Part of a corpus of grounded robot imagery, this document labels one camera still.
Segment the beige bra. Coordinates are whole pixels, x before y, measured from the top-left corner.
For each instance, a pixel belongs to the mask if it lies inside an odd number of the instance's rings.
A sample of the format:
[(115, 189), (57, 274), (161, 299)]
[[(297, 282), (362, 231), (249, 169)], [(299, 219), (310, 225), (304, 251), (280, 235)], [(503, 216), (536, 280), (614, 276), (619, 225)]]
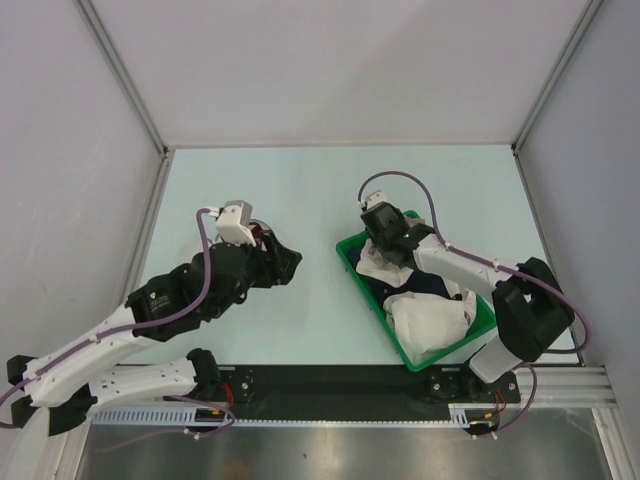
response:
[(426, 221), (421, 217), (414, 217), (409, 214), (405, 214), (404, 220), (409, 228), (413, 228), (415, 226), (426, 226)]

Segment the dark red bra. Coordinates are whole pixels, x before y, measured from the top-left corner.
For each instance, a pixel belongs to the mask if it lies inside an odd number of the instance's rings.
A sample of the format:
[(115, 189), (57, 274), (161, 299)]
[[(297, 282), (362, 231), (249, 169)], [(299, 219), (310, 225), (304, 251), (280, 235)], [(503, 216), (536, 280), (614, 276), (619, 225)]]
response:
[(272, 229), (266, 223), (257, 219), (253, 219), (249, 222), (249, 228), (256, 245), (262, 251), (268, 251), (272, 240)]

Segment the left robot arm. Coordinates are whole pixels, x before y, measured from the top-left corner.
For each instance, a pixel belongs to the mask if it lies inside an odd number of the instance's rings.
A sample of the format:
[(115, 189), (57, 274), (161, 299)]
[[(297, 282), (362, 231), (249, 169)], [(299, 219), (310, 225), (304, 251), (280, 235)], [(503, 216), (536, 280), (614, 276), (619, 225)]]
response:
[(65, 433), (108, 406), (152, 397), (210, 400), (221, 387), (214, 355), (196, 348), (165, 364), (121, 371), (116, 364), (142, 350), (195, 331), (242, 304), (250, 289), (287, 285), (301, 263), (266, 231), (253, 243), (218, 242), (167, 274), (151, 278), (108, 318), (55, 353), (16, 355), (9, 382), (20, 392), (10, 427), (38, 411), (49, 415), (48, 435)]

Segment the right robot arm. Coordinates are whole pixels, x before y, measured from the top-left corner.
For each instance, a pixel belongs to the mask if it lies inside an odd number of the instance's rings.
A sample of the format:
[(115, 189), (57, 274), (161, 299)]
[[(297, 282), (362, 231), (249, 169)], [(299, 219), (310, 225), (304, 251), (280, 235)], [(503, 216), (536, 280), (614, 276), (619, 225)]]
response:
[(388, 202), (364, 210), (361, 220), (384, 259), (451, 280), (493, 307), (497, 336), (470, 358), (470, 370), (461, 376), (462, 391), (473, 401), (493, 394), (507, 371), (538, 360), (576, 318), (549, 266), (538, 258), (513, 264), (465, 252), (435, 228), (411, 224)]

